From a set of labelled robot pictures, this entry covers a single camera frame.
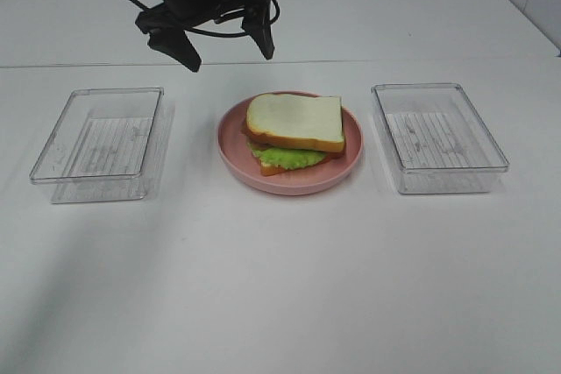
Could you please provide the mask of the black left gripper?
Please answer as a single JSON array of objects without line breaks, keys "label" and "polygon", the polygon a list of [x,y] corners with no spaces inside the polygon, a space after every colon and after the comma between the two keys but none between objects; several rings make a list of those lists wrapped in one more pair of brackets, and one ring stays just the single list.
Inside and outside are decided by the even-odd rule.
[{"label": "black left gripper", "polygon": [[199,25],[209,21],[221,24],[240,18],[244,32],[255,42],[264,58],[270,60],[275,49],[271,32],[273,5],[274,0],[161,0],[160,4],[141,11],[136,25],[142,32],[149,32],[148,46],[151,49],[196,73],[202,60],[183,30],[204,34]]}]

